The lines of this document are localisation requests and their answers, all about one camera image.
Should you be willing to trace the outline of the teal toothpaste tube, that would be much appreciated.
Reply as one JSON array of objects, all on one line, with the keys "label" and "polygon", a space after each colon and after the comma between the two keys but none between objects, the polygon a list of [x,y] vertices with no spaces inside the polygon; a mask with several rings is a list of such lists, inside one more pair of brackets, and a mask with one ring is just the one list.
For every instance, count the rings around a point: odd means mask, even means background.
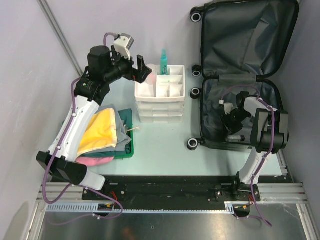
[{"label": "teal toothpaste tube", "polygon": [[165,49],[163,49],[162,52],[161,52],[160,74],[161,75],[168,75],[169,74],[168,57],[167,57],[167,52],[166,52]]}]

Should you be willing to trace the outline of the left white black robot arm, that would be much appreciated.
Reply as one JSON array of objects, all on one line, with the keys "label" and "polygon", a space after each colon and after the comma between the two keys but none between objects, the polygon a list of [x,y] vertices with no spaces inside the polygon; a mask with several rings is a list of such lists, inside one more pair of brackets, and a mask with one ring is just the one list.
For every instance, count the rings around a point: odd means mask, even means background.
[{"label": "left white black robot arm", "polygon": [[69,113],[52,145],[39,151],[36,160],[51,175],[75,186],[93,189],[100,200],[110,196],[111,188],[105,177],[77,163],[77,152],[90,120],[110,92],[110,85],[125,78],[142,84],[152,70],[141,55],[137,61],[125,58],[115,46],[95,46],[87,55],[88,65],[77,83],[72,83],[72,104]]}]

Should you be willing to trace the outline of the grey blue garment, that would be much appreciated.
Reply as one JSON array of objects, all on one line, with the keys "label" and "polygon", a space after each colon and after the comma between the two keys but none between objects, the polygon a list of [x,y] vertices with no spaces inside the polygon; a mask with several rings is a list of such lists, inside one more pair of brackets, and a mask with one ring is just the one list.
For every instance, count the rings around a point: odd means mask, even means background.
[{"label": "grey blue garment", "polygon": [[97,113],[109,108],[112,108],[115,111],[117,144],[115,147],[106,147],[103,149],[96,150],[95,152],[101,152],[101,150],[104,150],[104,149],[106,149],[107,152],[124,151],[125,146],[131,141],[131,138],[128,137],[126,134],[124,122],[120,118],[119,111],[116,110],[116,107],[113,104],[107,105],[107,106],[100,106]]}]

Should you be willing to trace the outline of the green plastic tray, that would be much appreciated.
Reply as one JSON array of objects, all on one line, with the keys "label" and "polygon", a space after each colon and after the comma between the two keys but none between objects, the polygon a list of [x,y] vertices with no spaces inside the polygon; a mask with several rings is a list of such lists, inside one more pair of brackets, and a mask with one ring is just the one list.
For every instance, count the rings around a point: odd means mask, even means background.
[{"label": "green plastic tray", "polygon": [[[120,119],[123,121],[123,125],[125,130],[129,130],[133,127],[133,113],[132,109],[124,109],[119,112]],[[89,152],[81,155],[81,157],[89,157],[89,158],[106,158],[106,157],[114,157],[114,159],[126,159],[131,158],[134,155],[134,138],[133,132],[128,131],[126,135],[131,138],[131,141],[125,145],[124,151],[107,151],[107,149],[102,149],[98,152]]]}]

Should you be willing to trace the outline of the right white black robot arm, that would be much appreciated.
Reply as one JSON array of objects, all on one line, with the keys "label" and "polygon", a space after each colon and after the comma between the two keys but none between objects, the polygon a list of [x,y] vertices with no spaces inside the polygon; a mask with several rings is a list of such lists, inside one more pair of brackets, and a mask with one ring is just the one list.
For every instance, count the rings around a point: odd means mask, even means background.
[{"label": "right white black robot arm", "polygon": [[236,96],[236,106],[220,99],[220,116],[225,129],[225,141],[241,143],[246,140],[251,153],[237,173],[239,183],[230,188],[231,196],[242,201],[249,194],[246,185],[258,183],[260,172],[269,155],[286,147],[289,140],[289,114],[267,104],[259,95],[242,91]]}]

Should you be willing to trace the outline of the pink plastic pouch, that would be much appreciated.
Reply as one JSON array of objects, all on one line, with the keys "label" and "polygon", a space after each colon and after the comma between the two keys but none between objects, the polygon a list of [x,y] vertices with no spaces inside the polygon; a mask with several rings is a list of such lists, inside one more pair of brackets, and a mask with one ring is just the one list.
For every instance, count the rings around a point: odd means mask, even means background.
[{"label": "pink plastic pouch", "polygon": [[151,69],[151,73],[147,76],[145,82],[148,85],[155,85],[157,81],[157,68],[154,64],[147,64],[146,65],[149,69]]}]

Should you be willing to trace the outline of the white drawer organizer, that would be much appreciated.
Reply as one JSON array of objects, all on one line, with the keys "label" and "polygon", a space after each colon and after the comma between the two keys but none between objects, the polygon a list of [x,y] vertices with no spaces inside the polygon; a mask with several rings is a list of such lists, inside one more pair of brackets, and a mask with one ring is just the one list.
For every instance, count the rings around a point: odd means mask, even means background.
[{"label": "white drawer organizer", "polygon": [[183,121],[186,76],[184,65],[169,65],[169,74],[161,75],[156,66],[156,84],[136,83],[134,97],[142,123],[181,123]]}]

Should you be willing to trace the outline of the pink cloth garment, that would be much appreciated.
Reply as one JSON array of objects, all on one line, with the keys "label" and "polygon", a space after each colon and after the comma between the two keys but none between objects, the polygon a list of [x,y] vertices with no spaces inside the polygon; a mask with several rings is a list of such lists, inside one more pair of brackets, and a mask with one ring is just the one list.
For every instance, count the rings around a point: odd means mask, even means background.
[{"label": "pink cloth garment", "polygon": [[87,167],[96,167],[96,166],[101,166],[108,164],[114,160],[114,157],[98,157],[98,158],[93,158],[93,157],[78,157],[76,159],[76,163],[85,165]]}]

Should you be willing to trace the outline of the small black capped bottle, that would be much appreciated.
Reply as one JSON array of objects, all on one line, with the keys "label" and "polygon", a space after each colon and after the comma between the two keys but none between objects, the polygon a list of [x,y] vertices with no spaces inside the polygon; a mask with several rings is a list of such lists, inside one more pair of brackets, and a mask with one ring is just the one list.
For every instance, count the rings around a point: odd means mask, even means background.
[{"label": "small black capped bottle", "polygon": [[225,140],[227,142],[244,142],[245,139],[244,135],[228,135]]}]

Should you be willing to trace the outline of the space astronaut hardshell suitcase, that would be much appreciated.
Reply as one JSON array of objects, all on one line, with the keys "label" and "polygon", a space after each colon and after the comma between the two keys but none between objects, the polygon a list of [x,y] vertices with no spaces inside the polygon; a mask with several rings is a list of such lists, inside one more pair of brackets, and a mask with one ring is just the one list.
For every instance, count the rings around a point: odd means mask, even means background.
[{"label": "space astronaut hardshell suitcase", "polygon": [[282,65],[298,14],[296,0],[214,0],[191,9],[191,21],[201,23],[201,63],[191,71],[203,77],[202,86],[190,92],[200,100],[200,137],[189,140],[191,150],[250,148],[248,140],[226,142],[221,99],[236,106],[237,95],[248,92],[284,110],[269,78]]}]

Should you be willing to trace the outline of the yellow cloth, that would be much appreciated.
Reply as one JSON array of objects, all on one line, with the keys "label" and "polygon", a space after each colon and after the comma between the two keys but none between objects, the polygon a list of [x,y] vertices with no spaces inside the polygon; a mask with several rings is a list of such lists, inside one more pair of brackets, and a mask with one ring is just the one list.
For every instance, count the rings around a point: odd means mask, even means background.
[{"label": "yellow cloth", "polygon": [[117,145],[116,114],[113,108],[104,109],[92,117],[82,137],[77,157]]}]

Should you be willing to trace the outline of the teal green garment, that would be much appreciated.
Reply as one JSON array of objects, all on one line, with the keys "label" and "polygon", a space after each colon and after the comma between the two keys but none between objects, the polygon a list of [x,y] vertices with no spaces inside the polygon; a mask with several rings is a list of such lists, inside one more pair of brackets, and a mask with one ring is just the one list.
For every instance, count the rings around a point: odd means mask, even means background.
[{"label": "teal green garment", "polygon": [[82,154],[81,157],[88,158],[107,158],[114,157],[115,159],[127,159],[134,155],[134,135],[130,131],[133,127],[132,109],[123,109],[117,111],[113,105],[110,105],[115,110],[116,115],[116,147],[107,147],[100,150],[95,150]]}]

